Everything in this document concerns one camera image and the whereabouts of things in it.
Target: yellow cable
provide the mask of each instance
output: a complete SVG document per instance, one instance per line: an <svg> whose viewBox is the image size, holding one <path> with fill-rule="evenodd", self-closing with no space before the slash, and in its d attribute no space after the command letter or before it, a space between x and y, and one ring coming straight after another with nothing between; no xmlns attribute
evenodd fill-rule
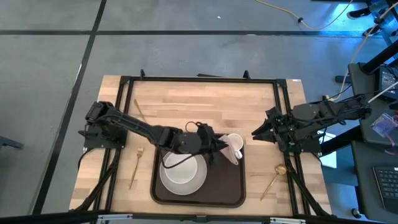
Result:
<svg viewBox="0 0 398 224"><path fill-rule="evenodd" d="M265 4L266 6L273 7L274 9L279 9L279 10L281 10L281 11L287 12L287 13L293 15L294 17L296 17L297 19L300 19L300 17L297 16L296 14L294 14L292 11L289 11L289 10L284 9L284 8L281 8L281 7L273 6L273 5L271 5L271 4L268 4L268 3L263 2L263 1L260 1L260 0L255 0L255 1L256 1L256 2L259 2L259 3L261 3L261 4ZM307 24L304 22L304 20L302 20L301 23L304 24L304 25L305 25L308 29L310 29L310 30L322 30L322 29L324 29L324 28L330 26L332 23L334 23L334 22L342 15L342 13L348 8L348 6L349 6L353 1L354 1L354 0L351 0L351 1L348 3L348 5L342 10L342 12L341 12L335 19L333 19L331 22L329 22L329 24L327 24L327 25L325 25L325 26L323 26L323 27L320 27L320 28L313 28L313 27L310 27L309 25L307 25Z"/></svg>
<svg viewBox="0 0 398 224"><path fill-rule="evenodd" d="M394 3L389 9L387 9L387 10L380 16L380 19L382 19L384 16L386 16L386 14L387 14L392 8L394 8L396 5L398 5L398 2ZM365 39L363 39L361 45L360 45L360 46L358 47L358 49L355 51L355 54L353 55L353 58L351 59L351 61L350 61L349 63L353 63L353 62L354 62L355 57L357 56L357 54L358 54L359 51L361 50L362 46L365 44L366 40L367 40L368 37L369 37L369 34L372 33L372 31L374 30L374 28L376 28L377 25L378 25L378 24L375 24L375 25L372 27L372 29L368 32L368 35L366 35ZM338 98L340 98L341 92L343 91L344 84L345 84L345 82L346 82L347 75L348 75L348 70L346 71L346 73L345 73L345 75L344 75L343 83L341 84L340 93L338 94L338 96L336 96L336 98L330 98L329 100L335 101L335 100L337 100Z"/></svg>

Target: keyboard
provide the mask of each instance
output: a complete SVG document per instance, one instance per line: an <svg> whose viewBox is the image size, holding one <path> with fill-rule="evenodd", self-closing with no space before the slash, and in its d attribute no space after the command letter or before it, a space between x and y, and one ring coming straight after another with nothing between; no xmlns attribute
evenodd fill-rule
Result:
<svg viewBox="0 0 398 224"><path fill-rule="evenodd" d="M398 166L373 167L383 206L398 213Z"/></svg>

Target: gray floor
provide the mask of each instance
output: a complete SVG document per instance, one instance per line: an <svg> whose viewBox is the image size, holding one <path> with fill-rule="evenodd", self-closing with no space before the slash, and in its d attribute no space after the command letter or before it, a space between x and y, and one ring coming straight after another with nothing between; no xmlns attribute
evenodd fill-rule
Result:
<svg viewBox="0 0 398 224"><path fill-rule="evenodd" d="M273 2L289 8L315 27L327 24L346 5L309 0ZM0 2L0 29L92 28L100 0ZM351 9L364 7L354 4ZM363 31L370 17L351 21L343 15L328 31ZM283 12L252 1L108 0L100 30L305 30ZM88 36L0 35L0 135L23 142L17 151L0 150L0 216L25 215L44 171L56 130L78 72ZM197 73L256 78L300 78L307 101L334 95L362 37L125 35L97 36L88 62L44 212L67 211L81 155L88 107L103 75L195 76ZM356 62L386 47L373 37ZM342 98L352 95L350 91ZM334 126L333 134L356 125ZM347 186L328 184L333 213L352 218L356 201Z"/></svg>

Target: white mug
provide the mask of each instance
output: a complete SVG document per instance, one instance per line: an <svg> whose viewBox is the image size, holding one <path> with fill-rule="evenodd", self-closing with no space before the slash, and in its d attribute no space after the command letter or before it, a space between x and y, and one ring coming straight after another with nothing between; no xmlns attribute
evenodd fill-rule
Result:
<svg viewBox="0 0 398 224"><path fill-rule="evenodd" d="M243 147L243 138L236 133L231 133L227 137L231 143L231 147L234 149L235 157L237 159L242 159L243 155L240 150Z"/></svg>

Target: butcher block tabletop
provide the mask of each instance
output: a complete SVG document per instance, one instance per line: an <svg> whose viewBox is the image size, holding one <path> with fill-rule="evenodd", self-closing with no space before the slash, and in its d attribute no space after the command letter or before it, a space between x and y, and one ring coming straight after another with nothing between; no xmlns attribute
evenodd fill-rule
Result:
<svg viewBox="0 0 398 224"><path fill-rule="evenodd" d="M98 100L115 103L120 76L104 76ZM287 80L291 106L305 103L301 80ZM127 85L123 91L123 110ZM283 92L279 91L282 110ZM278 145L254 141L251 133L266 118L266 110L275 106L272 84L268 83L218 83L218 82L158 82L134 81L129 115L142 120L132 101L136 100L146 121L151 125L174 126L185 129L189 121L200 121L213 127L216 133L238 133L244 139L246 199L238 208L194 207L161 205L150 196L150 182L155 147L137 134L128 132L122 150L114 187L112 212L291 216L289 189L286 175L279 176L263 200L259 200L275 176L274 168L284 164ZM195 131L188 126L188 131ZM129 184L137 161L137 150L144 147L131 189ZM98 183L104 149L94 149L82 160L76 178L70 208L76 208ZM322 208L331 213L321 165L309 153L301 154L305 184ZM108 185L104 187L100 208L104 208ZM298 210L303 213L301 194L295 186Z"/></svg>

